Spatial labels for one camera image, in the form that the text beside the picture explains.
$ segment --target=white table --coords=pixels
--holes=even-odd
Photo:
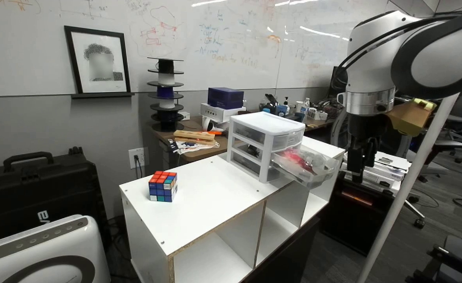
[[[344,149],[302,144],[343,161]],[[148,199],[151,175],[121,185],[132,263],[145,283],[241,281],[326,207],[337,180],[335,172],[310,188],[288,175],[261,182],[222,155],[175,171],[175,202]]]

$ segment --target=wall outlet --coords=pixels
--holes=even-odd
[[[128,150],[128,156],[131,160],[131,167],[135,167],[135,155],[139,155],[139,161],[142,166],[146,164],[146,158],[145,158],[145,147],[132,147]]]

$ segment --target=white plastic drawer organizer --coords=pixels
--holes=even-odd
[[[228,145],[175,167],[173,202],[148,199],[151,175],[121,185],[142,281],[241,281],[329,202],[344,153],[267,112],[233,116]]]

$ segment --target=white pole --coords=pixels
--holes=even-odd
[[[376,240],[371,246],[371,251],[366,257],[366,263],[360,273],[359,283],[365,283],[368,279],[371,268],[373,268],[379,252],[382,251],[385,240],[387,240],[396,218],[399,216],[399,211],[404,205],[404,200],[406,200],[407,194],[410,193],[410,189],[412,189],[412,186],[414,186],[414,183],[415,183],[415,180],[425,164],[426,156],[432,150],[432,145],[434,145],[443,123],[447,122],[447,117],[450,116],[454,101],[458,100],[458,95],[459,94],[445,97],[442,100],[439,109],[436,111],[434,120],[431,122],[429,130],[428,130],[428,133],[426,133],[426,136],[417,152],[417,158],[414,160],[409,172],[406,174],[406,178],[403,180],[403,185],[401,185],[401,189],[395,196],[395,200],[387,213],[387,218],[377,232],[377,237],[376,237]]]

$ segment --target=whiteboard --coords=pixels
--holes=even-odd
[[[63,24],[124,32],[132,90],[156,78],[148,56],[183,57],[183,89],[327,84],[352,26],[390,9],[385,0],[205,1],[0,0],[0,95],[76,92]]]

